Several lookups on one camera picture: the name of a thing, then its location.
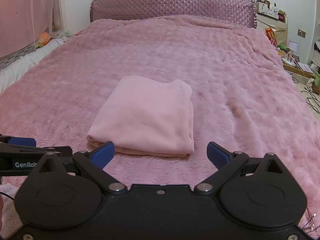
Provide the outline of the white side mattress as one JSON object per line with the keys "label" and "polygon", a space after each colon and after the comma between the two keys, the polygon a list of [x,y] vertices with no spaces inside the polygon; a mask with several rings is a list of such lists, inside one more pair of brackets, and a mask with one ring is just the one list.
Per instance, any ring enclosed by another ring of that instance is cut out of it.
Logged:
{"label": "white side mattress", "polygon": [[72,36],[73,34],[68,31],[55,31],[53,38],[45,46],[35,49],[31,44],[7,59],[1,60],[1,92],[21,79],[29,69],[36,66],[45,56]]}

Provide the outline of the pink fluffy bed blanket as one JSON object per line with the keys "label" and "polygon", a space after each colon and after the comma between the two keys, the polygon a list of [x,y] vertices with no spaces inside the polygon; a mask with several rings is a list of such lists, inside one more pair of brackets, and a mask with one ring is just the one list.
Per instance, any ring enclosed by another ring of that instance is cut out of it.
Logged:
{"label": "pink fluffy bed blanket", "polygon": [[[319,212],[319,121],[260,31],[201,16],[97,20],[1,92],[1,135],[37,147],[95,146],[87,133],[125,76],[192,88],[194,152],[116,151],[104,177],[46,153],[27,176],[1,176],[4,239],[309,239]],[[218,177],[215,142],[248,155]]]}

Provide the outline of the green plastic bin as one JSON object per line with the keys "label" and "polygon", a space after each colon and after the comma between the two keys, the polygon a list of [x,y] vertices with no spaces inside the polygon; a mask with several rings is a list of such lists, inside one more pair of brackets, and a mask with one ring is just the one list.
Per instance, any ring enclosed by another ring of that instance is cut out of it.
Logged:
{"label": "green plastic bin", "polygon": [[320,88],[320,74],[316,69],[313,70],[313,78],[314,78],[315,86]]}

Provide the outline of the pink Lovely Girl sweatshirt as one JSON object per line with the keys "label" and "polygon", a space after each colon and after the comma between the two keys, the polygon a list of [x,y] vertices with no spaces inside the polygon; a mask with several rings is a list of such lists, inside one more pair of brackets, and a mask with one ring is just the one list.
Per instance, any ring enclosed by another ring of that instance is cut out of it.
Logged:
{"label": "pink Lovely Girl sweatshirt", "polygon": [[119,153],[184,158],[194,152],[191,94],[182,80],[125,76],[99,110],[87,141],[95,147],[111,141]]}

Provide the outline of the pink curtain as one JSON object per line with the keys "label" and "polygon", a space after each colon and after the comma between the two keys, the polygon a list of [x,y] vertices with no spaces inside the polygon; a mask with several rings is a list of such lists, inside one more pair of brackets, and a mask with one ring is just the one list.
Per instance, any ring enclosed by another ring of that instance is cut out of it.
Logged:
{"label": "pink curtain", "polygon": [[61,27],[60,0],[1,0],[1,58]]}

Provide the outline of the beige bedside cabinet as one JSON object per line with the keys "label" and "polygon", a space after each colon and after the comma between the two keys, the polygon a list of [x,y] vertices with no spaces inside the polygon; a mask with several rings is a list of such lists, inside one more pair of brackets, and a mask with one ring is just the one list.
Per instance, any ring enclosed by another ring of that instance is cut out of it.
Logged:
{"label": "beige bedside cabinet", "polygon": [[287,45],[288,24],[285,12],[269,0],[253,0],[257,11],[257,27],[265,31],[271,28],[277,44]]}

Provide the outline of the dried flower twig bundle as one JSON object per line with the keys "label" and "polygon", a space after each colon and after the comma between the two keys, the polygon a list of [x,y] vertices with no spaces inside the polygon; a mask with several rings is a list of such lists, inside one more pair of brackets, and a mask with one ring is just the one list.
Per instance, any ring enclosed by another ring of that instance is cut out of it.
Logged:
{"label": "dried flower twig bundle", "polygon": [[311,210],[307,207],[305,212],[305,222],[302,226],[302,230],[311,235],[319,236],[319,224],[316,224],[317,216],[316,212],[311,212]]}

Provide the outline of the white small lamp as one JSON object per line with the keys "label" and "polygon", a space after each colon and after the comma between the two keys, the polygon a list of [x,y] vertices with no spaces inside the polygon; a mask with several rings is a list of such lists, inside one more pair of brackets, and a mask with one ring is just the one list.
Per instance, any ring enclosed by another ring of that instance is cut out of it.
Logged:
{"label": "white small lamp", "polygon": [[289,48],[289,53],[291,56],[295,56],[298,52],[299,44],[295,41],[288,40],[287,47]]}

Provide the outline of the orange plush toy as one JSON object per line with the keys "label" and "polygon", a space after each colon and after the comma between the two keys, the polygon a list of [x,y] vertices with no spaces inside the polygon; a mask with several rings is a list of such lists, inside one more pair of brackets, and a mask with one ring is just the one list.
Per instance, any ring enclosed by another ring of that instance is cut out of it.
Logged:
{"label": "orange plush toy", "polygon": [[36,43],[35,43],[35,47],[36,48],[42,48],[43,46],[45,46],[49,41],[51,40],[51,36],[47,33],[44,32],[42,33],[39,38],[37,39]]}

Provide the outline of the red snack bag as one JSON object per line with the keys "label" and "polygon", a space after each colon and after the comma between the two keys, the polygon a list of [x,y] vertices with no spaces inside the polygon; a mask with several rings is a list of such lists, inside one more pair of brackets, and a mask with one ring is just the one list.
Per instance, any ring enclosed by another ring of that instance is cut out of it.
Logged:
{"label": "red snack bag", "polygon": [[269,41],[271,42],[271,44],[274,46],[274,47],[278,47],[278,44],[277,44],[277,41],[276,41],[276,36],[275,36],[275,33],[274,31],[272,30],[272,28],[266,28],[265,29],[265,33],[266,33],[266,36],[268,37]]}

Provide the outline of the purple quilted headboard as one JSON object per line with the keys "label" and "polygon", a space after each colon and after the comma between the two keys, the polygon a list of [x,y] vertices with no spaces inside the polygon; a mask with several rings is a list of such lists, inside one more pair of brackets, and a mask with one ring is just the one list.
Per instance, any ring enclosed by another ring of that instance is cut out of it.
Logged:
{"label": "purple quilted headboard", "polygon": [[248,0],[93,0],[90,7],[90,22],[171,15],[205,16],[248,28],[257,27],[256,9]]}

